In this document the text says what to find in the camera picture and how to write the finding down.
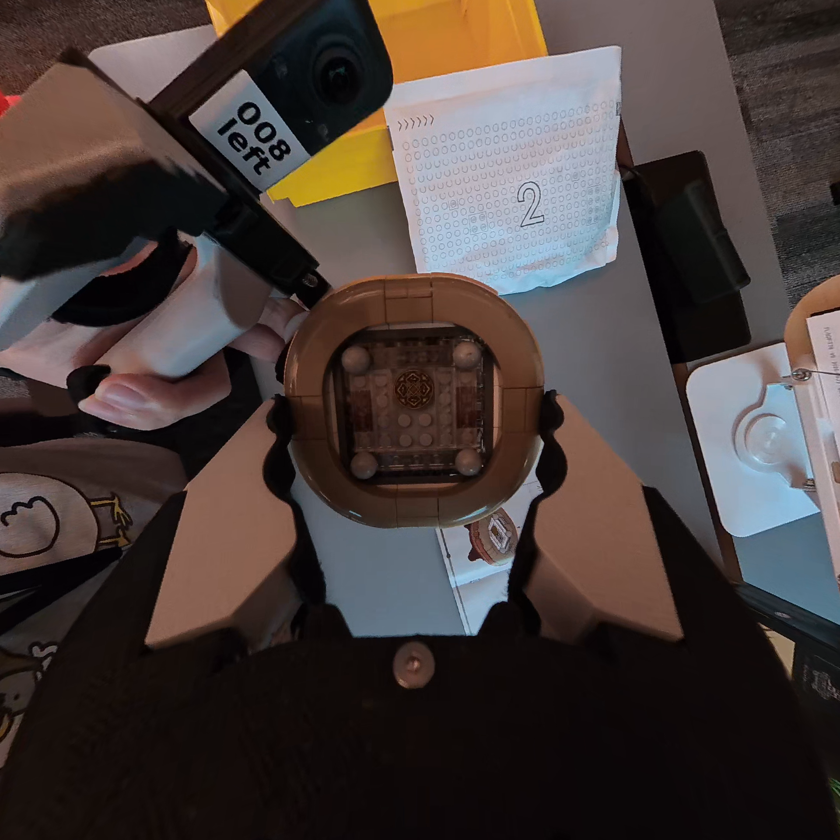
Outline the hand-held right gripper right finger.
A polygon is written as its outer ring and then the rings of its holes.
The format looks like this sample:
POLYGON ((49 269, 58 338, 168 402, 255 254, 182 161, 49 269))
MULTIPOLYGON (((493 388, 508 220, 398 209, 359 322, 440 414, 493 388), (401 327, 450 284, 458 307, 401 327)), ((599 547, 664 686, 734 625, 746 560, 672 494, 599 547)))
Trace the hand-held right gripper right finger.
POLYGON ((534 633, 564 644, 612 624, 676 643, 684 636, 644 486, 564 395, 540 417, 542 494, 528 513, 509 600, 534 633))

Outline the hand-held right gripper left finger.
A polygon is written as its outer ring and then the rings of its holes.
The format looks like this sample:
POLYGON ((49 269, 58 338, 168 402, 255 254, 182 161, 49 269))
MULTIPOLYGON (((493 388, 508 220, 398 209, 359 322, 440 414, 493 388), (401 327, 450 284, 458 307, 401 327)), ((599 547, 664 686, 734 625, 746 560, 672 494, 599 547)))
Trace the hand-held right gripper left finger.
POLYGON ((326 584, 291 497, 286 402, 263 402, 185 488, 145 644, 234 629, 250 650, 290 642, 326 584))

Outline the tan brick pot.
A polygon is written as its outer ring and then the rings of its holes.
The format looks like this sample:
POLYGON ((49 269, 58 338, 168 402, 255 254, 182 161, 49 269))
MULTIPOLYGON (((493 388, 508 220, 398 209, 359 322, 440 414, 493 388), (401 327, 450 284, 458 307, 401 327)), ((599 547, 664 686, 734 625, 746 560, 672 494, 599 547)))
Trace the tan brick pot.
POLYGON ((488 516, 541 448, 537 341, 497 292, 463 276, 373 277, 330 292, 290 342, 282 382, 299 474, 367 526, 488 516))

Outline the person's left hand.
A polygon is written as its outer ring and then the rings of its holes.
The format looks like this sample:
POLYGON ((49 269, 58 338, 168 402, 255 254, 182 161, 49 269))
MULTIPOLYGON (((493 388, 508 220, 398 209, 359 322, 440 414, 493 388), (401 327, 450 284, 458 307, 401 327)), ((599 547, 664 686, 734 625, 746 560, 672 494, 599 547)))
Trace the person's left hand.
MULTIPOLYGON (((228 347, 276 363, 309 311, 294 300, 270 297, 257 324, 228 347)), ((177 381, 152 374, 107 375, 77 407, 102 421, 138 431, 171 426, 206 411, 231 392, 224 353, 215 353, 177 381)))

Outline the white instruction booklet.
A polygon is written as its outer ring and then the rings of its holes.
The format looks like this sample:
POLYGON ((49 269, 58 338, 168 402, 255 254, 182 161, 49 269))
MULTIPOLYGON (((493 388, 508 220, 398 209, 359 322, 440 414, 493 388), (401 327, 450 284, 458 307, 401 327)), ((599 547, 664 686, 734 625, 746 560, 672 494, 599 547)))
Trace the white instruction booklet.
POLYGON ((510 570, 524 522, 542 486, 531 474, 489 516, 467 525, 438 528, 438 546, 458 614, 467 635, 476 635, 492 606, 508 598, 510 570))

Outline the white stand base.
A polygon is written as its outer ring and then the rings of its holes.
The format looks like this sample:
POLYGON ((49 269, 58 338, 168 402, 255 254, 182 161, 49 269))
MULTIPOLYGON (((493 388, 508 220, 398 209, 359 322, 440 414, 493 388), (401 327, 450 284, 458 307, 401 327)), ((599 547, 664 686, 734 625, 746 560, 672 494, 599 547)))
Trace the white stand base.
POLYGON ((686 395, 722 527, 747 538, 820 511, 783 342, 697 367, 686 395))

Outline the black bamboo set box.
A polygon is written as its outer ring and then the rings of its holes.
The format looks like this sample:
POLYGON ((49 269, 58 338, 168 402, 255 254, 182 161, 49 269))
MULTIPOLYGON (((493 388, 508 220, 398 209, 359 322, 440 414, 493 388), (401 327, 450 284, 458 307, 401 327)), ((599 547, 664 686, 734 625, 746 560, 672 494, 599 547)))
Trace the black bamboo set box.
POLYGON ((839 625, 755 585, 738 583, 735 589, 760 624, 793 643, 794 691, 838 791, 839 625))

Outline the white printed paper bag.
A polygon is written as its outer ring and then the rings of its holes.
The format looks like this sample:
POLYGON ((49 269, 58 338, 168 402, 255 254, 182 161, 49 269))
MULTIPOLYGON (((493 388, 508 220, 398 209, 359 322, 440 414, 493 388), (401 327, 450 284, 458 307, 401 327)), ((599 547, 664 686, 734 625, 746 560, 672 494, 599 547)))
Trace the white printed paper bag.
POLYGON ((620 46, 397 84, 384 106, 416 269, 502 296, 616 258, 620 46))

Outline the yellow plastic bin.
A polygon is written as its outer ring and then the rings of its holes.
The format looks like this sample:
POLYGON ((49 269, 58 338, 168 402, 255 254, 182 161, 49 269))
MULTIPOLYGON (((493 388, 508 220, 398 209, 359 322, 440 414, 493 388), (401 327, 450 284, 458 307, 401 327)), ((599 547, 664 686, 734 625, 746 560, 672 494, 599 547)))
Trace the yellow plastic bin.
MULTIPOLYGON (((533 1, 370 1, 396 83, 546 56, 533 1)), ((295 207, 396 182, 383 110, 271 187, 295 207)))

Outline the black rectangular box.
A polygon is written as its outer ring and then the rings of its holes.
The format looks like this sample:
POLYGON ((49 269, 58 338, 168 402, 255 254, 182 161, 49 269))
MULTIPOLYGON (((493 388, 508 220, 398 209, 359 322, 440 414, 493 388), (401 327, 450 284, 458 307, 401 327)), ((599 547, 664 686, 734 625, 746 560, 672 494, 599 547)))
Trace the black rectangular box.
POLYGON ((742 289, 751 281, 698 150, 622 167, 668 358, 688 364, 748 345, 742 289))

